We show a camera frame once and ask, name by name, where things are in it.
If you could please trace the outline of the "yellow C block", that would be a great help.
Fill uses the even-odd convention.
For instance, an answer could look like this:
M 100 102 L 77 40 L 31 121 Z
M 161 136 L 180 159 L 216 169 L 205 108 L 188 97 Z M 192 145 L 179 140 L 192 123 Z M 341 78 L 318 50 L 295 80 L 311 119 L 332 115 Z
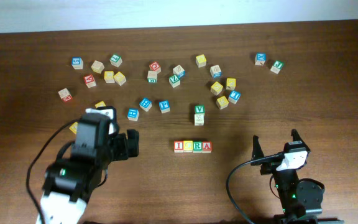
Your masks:
M 193 152 L 193 141 L 187 140 L 183 142 L 184 152 Z

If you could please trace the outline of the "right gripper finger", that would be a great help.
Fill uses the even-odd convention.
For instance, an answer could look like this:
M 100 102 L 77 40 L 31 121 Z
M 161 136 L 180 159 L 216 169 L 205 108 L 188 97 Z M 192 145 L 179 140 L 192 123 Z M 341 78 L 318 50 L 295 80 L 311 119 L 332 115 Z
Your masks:
M 260 165 L 260 162 L 257 162 L 256 160 L 264 158 L 265 156 L 264 156 L 264 153 L 263 153 L 262 148 L 260 146 L 258 136 L 253 135 L 252 143 L 253 143 L 253 149 L 252 149 L 252 163 L 251 163 L 251 165 L 252 166 L 258 166 L 258 165 Z
M 291 137 L 293 142 L 303 141 L 296 129 L 291 130 Z

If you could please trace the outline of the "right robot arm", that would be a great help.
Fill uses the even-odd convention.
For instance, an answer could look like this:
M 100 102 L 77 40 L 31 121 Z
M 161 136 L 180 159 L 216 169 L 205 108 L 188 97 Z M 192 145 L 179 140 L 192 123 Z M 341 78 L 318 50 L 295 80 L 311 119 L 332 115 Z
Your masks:
M 261 175 L 271 175 L 275 181 L 282 215 L 275 215 L 276 223 L 318 223 L 325 186 L 309 178 L 300 179 L 297 171 L 306 165 L 310 148 L 298 134 L 291 131 L 292 141 L 285 143 L 283 151 L 265 156 L 259 137 L 253 136 L 252 166 L 260 166 Z

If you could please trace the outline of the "red I block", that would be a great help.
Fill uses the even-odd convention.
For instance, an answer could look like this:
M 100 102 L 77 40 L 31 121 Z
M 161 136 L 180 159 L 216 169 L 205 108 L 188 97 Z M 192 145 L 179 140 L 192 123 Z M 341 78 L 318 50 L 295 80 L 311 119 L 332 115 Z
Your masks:
M 184 152 L 183 141 L 175 141 L 174 142 L 174 152 L 175 153 Z

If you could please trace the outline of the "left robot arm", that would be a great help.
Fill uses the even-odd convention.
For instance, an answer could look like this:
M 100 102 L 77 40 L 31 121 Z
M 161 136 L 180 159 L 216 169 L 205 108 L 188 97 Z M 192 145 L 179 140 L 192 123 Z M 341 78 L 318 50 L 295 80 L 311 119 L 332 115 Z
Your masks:
M 78 223 L 110 163 L 139 155 L 139 132 L 120 133 L 115 115 L 113 108 L 90 109 L 78 120 L 75 140 L 47 167 L 37 223 Z

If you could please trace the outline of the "red A block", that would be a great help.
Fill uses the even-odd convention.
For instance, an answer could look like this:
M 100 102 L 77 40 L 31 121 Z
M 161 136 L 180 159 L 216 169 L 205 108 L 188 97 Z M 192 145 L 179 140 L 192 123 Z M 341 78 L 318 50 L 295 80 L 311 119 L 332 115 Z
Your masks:
M 211 141 L 202 142 L 202 153 L 211 153 L 213 150 Z

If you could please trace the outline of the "green R block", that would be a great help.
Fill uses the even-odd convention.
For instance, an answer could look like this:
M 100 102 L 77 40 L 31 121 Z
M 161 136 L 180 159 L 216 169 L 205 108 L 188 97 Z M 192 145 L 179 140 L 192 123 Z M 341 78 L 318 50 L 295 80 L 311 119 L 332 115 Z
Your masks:
M 202 153 L 203 143 L 201 141 L 193 141 L 193 153 Z

